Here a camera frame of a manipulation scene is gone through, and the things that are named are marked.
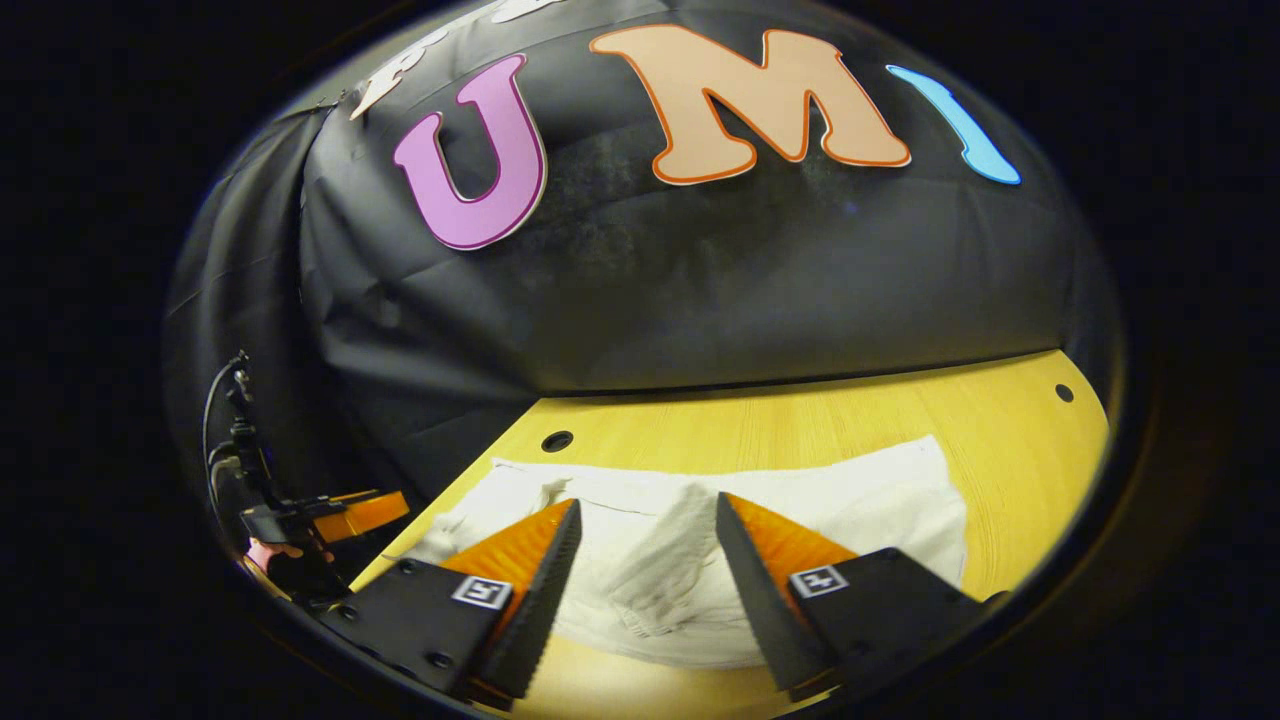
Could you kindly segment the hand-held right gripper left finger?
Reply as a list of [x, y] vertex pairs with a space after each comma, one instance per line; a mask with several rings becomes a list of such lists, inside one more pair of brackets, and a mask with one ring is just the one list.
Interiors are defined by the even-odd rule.
[[401, 559], [320, 623], [390, 670], [461, 702], [526, 697], [582, 538], [570, 498], [440, 564]]

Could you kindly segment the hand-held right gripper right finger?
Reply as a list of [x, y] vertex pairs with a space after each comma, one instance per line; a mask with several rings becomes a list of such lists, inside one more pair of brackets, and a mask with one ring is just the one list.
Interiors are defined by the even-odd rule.
[[716, 533], [776, 685], [869, 700], [977, 628], [987, 605], [895, 547], [855, 553], [731, 493]]

